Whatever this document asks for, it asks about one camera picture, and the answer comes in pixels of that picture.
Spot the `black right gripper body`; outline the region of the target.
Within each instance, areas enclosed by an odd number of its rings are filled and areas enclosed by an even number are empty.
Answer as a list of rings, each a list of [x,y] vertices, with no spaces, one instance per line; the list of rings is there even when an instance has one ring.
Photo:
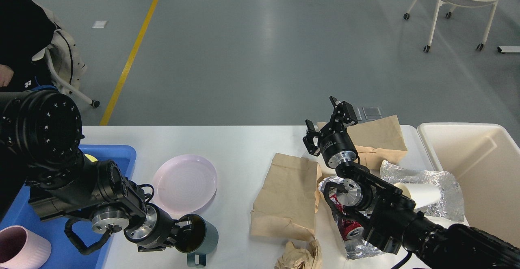
[[[320,133],[318,147],[327,167],[334,169],[341,163],[358,159],[358,151],[343,123],[330,121],[320,128]]]

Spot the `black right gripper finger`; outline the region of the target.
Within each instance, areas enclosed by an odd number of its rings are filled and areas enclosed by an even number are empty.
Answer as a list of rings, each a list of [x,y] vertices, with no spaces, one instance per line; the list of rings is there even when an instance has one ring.
[[[333,96],[330,96],[329,99],[333,105],[333,113],[330,119],[331,128],[347,128],[358,124],[358,117],[350,103],[339,101]]]
[[[307,131],[305,137],[303,137],[303,143],[307,152],[313,156],[319,156],[321,151],[318,145],[314,142],[314,139],[321,139],[323,137],[323,133],[317,131],[314,128],[314,123],[308,119],[305,120],[305,125],[307,127]]]

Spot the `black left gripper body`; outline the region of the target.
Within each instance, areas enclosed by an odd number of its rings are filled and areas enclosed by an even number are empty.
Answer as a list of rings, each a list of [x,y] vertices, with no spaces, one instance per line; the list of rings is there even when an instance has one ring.
[[[125,238],[137,245],[138,252],[162,251],[174,247],[180,230],[177,221],[155,204],[147,204],[146,207],[143,223],[137,228],[124,230]]]

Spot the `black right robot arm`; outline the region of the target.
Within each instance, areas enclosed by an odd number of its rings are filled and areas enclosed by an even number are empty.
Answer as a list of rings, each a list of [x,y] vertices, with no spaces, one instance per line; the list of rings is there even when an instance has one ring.
[[[399,269],[416,255],[432,269],[518,269],[519,249],[485,231],[463,224],[449,228],[416,213],[416,203],[403,191],[370,173],[360,164],[347,126],[358,119],[353,106],[330,97],[333,112],[320,130],[306,120],[303,142],[309,154],[323,156],[342,182],[327,182],[324,199],[333,214],[359,223],[362,238],[377,249],[408,254],[395,265]]]

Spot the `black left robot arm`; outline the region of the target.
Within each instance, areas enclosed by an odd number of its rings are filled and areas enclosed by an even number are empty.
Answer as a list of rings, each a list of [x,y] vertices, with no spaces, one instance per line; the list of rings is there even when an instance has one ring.
[[[139,252],[185,243],[193,217],[172,219],[151,204],[150,184],[136,184],[112,160],[92,162],[76,103],[54,88],[1,93],[1,169],[31,188],[41,221],[66,217],[64,232],[80,254],[99,250],[123,231]]]

